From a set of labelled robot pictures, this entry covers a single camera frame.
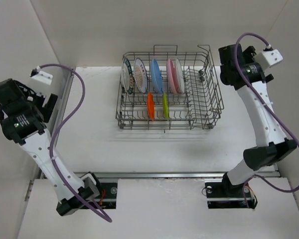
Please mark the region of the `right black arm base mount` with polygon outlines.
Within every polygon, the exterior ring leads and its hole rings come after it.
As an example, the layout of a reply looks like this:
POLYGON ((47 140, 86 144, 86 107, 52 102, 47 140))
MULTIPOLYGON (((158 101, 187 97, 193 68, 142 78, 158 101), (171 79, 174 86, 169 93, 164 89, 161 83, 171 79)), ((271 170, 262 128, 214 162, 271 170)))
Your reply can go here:
POLYGON ((208 209, 255 209, 258 205, 258 199, 248 184, 227 191, 221 182, 207 181, 203 193, 208 209))

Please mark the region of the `white plate brown floral pattern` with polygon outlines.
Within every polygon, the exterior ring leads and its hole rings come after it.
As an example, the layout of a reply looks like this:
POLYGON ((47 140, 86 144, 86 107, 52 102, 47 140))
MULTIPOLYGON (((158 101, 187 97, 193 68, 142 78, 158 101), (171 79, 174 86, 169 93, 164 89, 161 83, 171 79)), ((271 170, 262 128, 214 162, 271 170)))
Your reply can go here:
POLYGON ((138 90, 145 94, 147 92, 148 77, 146 67, 140 58, 136 58, 134 62, 134 78, 138 90))

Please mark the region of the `pink plate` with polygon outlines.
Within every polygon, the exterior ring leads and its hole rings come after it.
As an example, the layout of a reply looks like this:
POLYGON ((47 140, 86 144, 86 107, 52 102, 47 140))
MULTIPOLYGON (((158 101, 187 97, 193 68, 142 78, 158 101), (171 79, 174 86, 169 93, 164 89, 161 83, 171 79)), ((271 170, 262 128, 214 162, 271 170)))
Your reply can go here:
POLYGON ((177 91, 178 81, 175 77, 175 69, 171 58, 169 58, 166 62, 166 73, 167 73, 167 80, 171 91, 174 94, 178 94, 177 91))

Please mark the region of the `white plate green lettered rim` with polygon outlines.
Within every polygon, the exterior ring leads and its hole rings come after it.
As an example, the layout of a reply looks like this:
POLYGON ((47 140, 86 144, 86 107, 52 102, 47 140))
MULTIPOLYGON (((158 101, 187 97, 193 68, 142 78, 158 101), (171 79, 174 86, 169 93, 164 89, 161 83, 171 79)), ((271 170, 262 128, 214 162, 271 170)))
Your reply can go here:
POLYGON ((125 91, 130 95, 134 91, 134 76, 130 61, 127 57, 125 57, 122 61, 122 84, 124 86, 125 91))

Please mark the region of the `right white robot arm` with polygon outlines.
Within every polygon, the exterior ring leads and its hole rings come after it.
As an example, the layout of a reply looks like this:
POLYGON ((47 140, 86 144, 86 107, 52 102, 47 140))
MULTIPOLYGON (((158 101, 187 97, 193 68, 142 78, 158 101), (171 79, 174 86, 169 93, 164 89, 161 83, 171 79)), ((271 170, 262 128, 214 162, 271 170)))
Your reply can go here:
POLYGON ((238 47, 239 66, 252 86, 264 100, 263 103, 240 76, 234 62, 234 45, 219 48, 220 78, 223 84, 234 87, 242 99, 252 123, 256 146, 243 152, 243 160, 223 175, 221 191, 227 197, 235 197, 243 190, 244 182, 258 171, 281 161, 297 147, 293 139, 288 139, 280 124, 265 109, 271 102, 267 92, 267 82, 272 75, 265 75, 262 66, 255 61, 257 55, 253 46, 245 50, 238 47))

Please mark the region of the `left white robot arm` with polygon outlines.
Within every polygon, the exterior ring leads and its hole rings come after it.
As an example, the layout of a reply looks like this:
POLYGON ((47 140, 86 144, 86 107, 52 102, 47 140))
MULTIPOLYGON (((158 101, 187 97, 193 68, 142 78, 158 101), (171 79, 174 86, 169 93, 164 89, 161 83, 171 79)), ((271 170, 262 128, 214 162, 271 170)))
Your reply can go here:
POLYGON ((57 99, 55 94, 47 98, 13 79, 0 82, 2 132, 34 159, 54 187, 58 214, 67 216, 86 207, 82 199, 92 204, 100 195, 102 186, 91 173, 79 178, 68 170, 58 152, 50 145, 51 134, 46 124, 57 99))

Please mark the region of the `white plate teal quatrefoil design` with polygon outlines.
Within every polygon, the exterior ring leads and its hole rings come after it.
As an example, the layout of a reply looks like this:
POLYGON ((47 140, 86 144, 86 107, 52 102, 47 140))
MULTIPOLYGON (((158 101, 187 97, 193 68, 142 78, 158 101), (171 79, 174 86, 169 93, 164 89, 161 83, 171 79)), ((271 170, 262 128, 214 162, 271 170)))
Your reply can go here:
POLYGON ((180 60, 176 58, 175 60, 175 70, 176 70, 176 77, 178 82, 178 92, 184 94, 185 93, 185 86, 184 86, 184 78, 180 60))

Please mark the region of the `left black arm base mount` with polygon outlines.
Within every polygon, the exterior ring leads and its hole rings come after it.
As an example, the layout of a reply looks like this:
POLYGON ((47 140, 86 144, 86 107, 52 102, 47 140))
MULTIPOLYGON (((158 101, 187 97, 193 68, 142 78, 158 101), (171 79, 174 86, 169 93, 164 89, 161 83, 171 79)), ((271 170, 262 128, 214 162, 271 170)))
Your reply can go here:
POLYGON ((104 192, 100 193, 94 201, 97 202, 102 209, 116 209, 118 181, 110 179, 101 179, 104 192))

